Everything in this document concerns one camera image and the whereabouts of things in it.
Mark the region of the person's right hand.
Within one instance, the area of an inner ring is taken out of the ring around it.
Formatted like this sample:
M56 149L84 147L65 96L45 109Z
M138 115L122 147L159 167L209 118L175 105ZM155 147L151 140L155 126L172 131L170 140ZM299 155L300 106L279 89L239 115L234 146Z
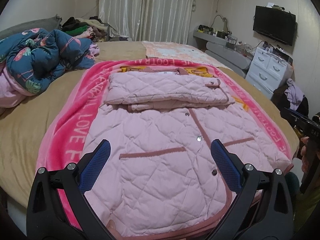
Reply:
M308 157L307 157L307 150L308 150L307 144L309 142L309 137L303 137L301 139L301 142L304 144L300 152L302 156L302 171L304 173L308 173L310 169L310 161L308 160Z

